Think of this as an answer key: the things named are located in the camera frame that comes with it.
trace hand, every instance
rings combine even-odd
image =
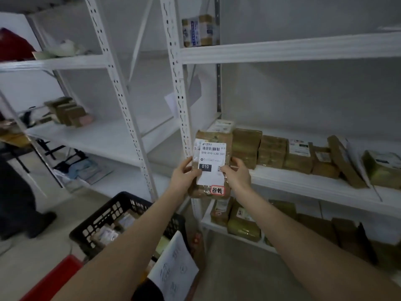
[[[192,161],[192,156],[184,160],[173,172],[171,177],[170,186],[168,187],[174,193],[179,196],[184,196],[191,186],[192,181],[195,177],[202,174],[202,170],[193,169],[188,164]]]
[[[249,174],[247,166],[245,166],[244,162],[237,157],[232,157],[231,160],[237,164],[237,171],[234,171],[228,165],[221,167],[221,170],[226,174],[227,182],[231,189],[236,192],[250,189],[251,175]]]

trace red plastic crate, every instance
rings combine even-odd
[[[40,280],[20,301],[50,301],[82,266],[83,263],[70,254],[53,268],[46,277]]]

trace person's left hand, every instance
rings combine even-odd
[[[171,191],[177,193],[179,196],[184,196],[191,186],[195,177],[202,174],[202,170],[193,169],[188,164],[192,161],[192,156],[185,159],[173,172],[171,177],[170,186]]]

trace red sticker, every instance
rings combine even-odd
[[[221,195],[223,196],[225,194],[225,189],[224,186],[211,186],[210,187],[210,193],[213,195]]]

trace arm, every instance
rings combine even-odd
[[[251,188],[244,163],[235,172],[222,167],[238,202],[274,245],[284,262],[309,293],[321,301],[399,300],[401,288],[373,266],[335,246],[288,217]]]
[[[174,170],[164,194],[122,235],[78,271],[53,301],[130,300],[174,211],[201,170]]]

